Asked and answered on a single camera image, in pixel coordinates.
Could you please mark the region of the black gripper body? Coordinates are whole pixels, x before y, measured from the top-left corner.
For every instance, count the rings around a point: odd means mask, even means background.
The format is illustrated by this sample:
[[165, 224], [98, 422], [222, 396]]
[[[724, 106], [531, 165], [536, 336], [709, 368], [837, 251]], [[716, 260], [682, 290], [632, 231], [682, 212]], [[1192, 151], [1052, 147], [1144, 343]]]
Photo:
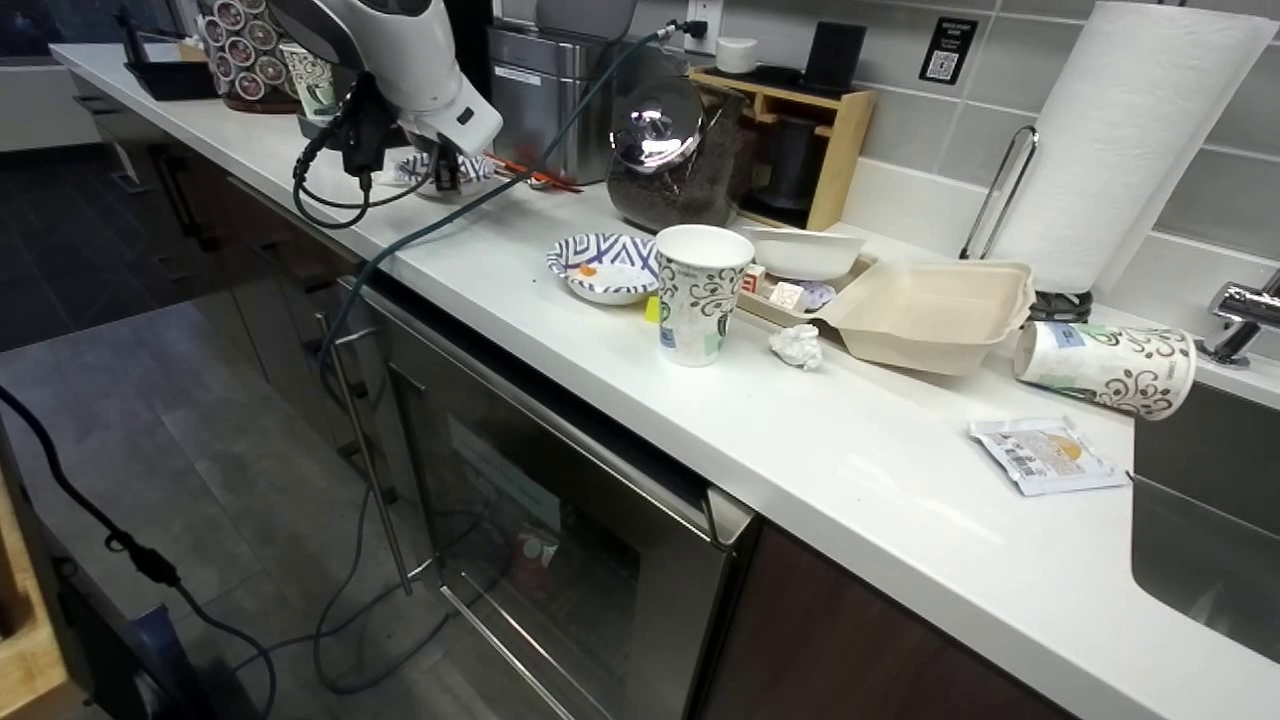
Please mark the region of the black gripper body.
[[450, 141], [436, 141], [432, 147], [432, 184], [440, 197], [458, 193], [458, 147]]

